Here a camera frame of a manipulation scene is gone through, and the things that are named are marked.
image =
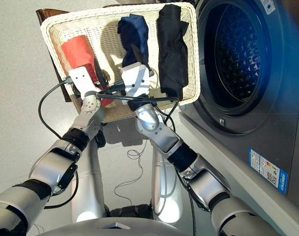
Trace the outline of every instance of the gray floor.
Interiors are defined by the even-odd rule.
[[[33,162],[56,140],[41,124],[37,114],[40,98],[57,83],[57,79],[35,10],[55,8],[78,11],[116,3],[114,0],[0,0],[0,192],[26,180]],[[72,103],[63,101],[60,90],[48,97],[42,111],[47,122],[60,134],[68,130],[77,115]],[[174,118],[178,133],[191,141],[191,145],[198,146],[179,122],[177,114]],[[133,128],[132,120],[105,127],[109,144],[98,155],[105,202],[110,208],[128,204],[125,199],[115,196],[113,189],[118,183],[131,180],[140,173],[137,161],[126,156],[129,149],[142,150],[144,145],[141,137],[129,135],[128,130]],[[131,197],[133,204],[148,203],[150,200],[151,155],[151,146],[148,144],[141,161],[144,167],[142,178],[136,184],[119,190],[119,193]],[[69,196],[68,190],[50,202],[57,204]],[[185,210],[176,226],[191,234],[191,213],[188,199],[184,196]],[[198,231],[212,235],[209,215],[199,212],[198,220]],[[69,223],[70,205],[44,211],[37,220],[37,224],[46,231]],[[37,229],[33,227],[28,235],[36,234]]]

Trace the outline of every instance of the white wicker basket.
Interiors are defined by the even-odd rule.
[[[188,47],[189,84],[183,89],[183,101],[179,103],[184,105],[195,101],[200,94],[197,25],[195,9],[191,4],[185,2],[175,4],[181,7],[181,20],[189,23],[184,36],[184,41]],[[68,76],[71,69],[61,49],[62,43],[75,36],[86,35],[95,56],[98,58],[100,67],[108,73],[109,83],[113,84],[121,80],[120,67],[126,54],[121,44],[120,35],[117,34],[118,22],[121,17],[128,16],[130,13],[144,16],[149,28],[149,65],[155,71],[155,75],[150,77],[149,96],[164,97],[166,94],[161,93],[158,79],[156,24],[159,10],[163,6],[164,4],[112,6],[61,14],[46,19],[41,25],[41,31],[62,78]],[[81,99],[76,99],[71,86],[66,85],[66,89],[79,112]],[[166,101],[159,102],[158,106],[160,109],[166,109],[172,107],[173,104]],[[128,106],[124,106],[121,101],[114,101],[107,106],[103,122],[132,116]]]

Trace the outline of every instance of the washing machine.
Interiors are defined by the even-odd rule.
[[[200,0],[201,94],[182,106],[299,207],[299,0]]]

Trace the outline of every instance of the red cloth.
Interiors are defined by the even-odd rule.
[[[69,39],[61,45],[64,55],[72,69],[85,66],[91,80],[97,82],[96,71],[94,67],[94,53],[85,35],[76,36]],[[102,99],[101,104],[107,106],[112,100]]]

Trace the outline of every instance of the basket rim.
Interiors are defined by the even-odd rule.
[[[158,11],[163,8],[164,5],[167,4],[174,4],[178,5],[181,8],[188,9],[189,14],[189,22],[191,24],[191,37],[193,40],[193,44],[190,45],[190,47],[193,47],[193,68],[194,68],[194,81],[195,87],[194,87],[194,96],[191,98],[188,98],[186,100],[183,100],[179,102],[179,105],[185,105],[188,103],[192,103],[196,101],[200,96],[200,72],[199,72],[199,51],[198,51],[198,36],[197,36],[197,25],[196,25],[196,12],[195,8],[192,4],[188,2],[175,2],[175,3],[154,3],[154,4],[138,4],[138,5],[119,5],[119,6],[110,6],[106,8],[95,8],[95,9],[88,9],[88,10],[81,10],[76,12],[69,12],[57,16],[52,16],[47,18],[41,25],[40,29],[42,32],[42,36],[44,38],[44,41],[48,47],[49,53],[53,58],[54,64],[57,67],[57,70],[59,74],[62,77],[66,77],[67,75],[64,72],[64,69],[62,68],[62,65],[59,62],[58,54],[54,48],[55,43],[52,40],[50,29],[58,24],[63,24],[65,22],[74,21],[74,20],[80,20],[80,19],[86,19],[86,18],[92,18],[92,17],[98,17],[103,15],[118,15],[118,14],[126,14],[130,12],[138,12],[142,14],[142,12],[147,11]]]

